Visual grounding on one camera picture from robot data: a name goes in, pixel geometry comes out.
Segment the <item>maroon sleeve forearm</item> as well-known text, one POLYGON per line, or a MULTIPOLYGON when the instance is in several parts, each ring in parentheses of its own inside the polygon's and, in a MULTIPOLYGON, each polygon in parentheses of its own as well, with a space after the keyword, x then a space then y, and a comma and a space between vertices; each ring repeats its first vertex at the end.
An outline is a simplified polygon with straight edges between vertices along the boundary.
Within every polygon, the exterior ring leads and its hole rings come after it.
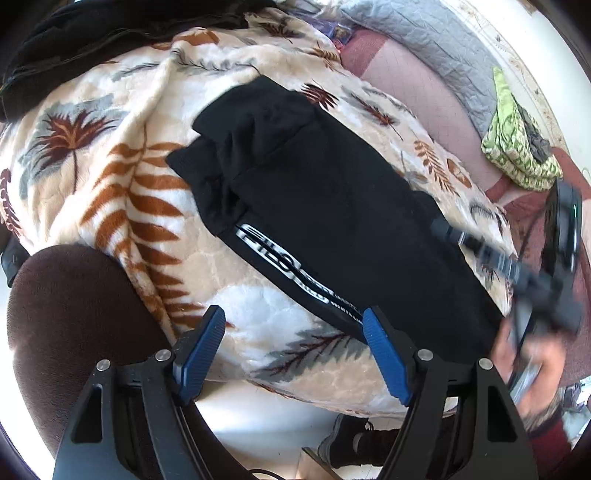
POLYGON ((571 444, 564 431, 562 409, 558 408, 539 427, 529 433, 540 479, 567 479, 571 444))

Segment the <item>person's right hand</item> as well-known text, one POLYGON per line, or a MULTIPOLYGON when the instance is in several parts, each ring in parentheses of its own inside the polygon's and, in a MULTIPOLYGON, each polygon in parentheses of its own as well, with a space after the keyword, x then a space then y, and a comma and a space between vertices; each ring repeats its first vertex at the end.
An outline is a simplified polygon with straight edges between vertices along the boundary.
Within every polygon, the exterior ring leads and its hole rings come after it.
MULTIPOLYGON (((511 333, 512 323, 509 319, 504 319, 490 355, 505 382, 509 381, 513 373, 516 357, 511 333)), ((526 340, 522 353, 527 360, 540 367, 531 387, 516 405, 525 429, 532 432, 558 410, 561 401, 559 384, 565 366, 566 351, 558 335, 547 334, 526 340)))

